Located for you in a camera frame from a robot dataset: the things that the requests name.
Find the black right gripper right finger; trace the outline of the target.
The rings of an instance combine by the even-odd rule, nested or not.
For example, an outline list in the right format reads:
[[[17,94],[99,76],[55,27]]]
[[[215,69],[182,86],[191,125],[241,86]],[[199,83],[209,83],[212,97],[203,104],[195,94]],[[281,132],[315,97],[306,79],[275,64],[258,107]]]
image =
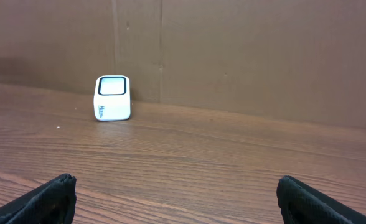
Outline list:
[[[366,216],[291,176],[276,189],[284,224],[366,224]]]

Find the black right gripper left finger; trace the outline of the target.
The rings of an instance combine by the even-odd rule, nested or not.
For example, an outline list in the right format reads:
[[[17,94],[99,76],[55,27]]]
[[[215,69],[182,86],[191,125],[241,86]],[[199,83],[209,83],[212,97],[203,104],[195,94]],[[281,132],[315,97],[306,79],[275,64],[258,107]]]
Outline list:
[[[62,174],[0,207],[0,224],[71,224],[77,179]]]

